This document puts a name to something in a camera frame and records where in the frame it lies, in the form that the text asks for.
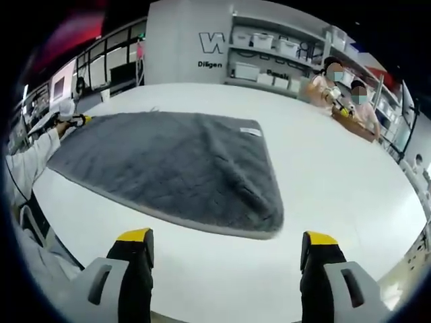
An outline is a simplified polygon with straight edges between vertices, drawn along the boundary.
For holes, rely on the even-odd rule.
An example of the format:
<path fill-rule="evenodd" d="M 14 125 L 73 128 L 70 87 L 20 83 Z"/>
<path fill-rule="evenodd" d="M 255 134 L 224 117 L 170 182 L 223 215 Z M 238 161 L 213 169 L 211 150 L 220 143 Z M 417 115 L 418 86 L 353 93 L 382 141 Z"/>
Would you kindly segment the person's left hand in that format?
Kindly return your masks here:
<path fill-rule="evenodd" d="M 59 122 L 55 126 L 55 130 L 57 131 L 58 137 L 61 139 L 66 131 L 71 127 L 70 122 Z"/>

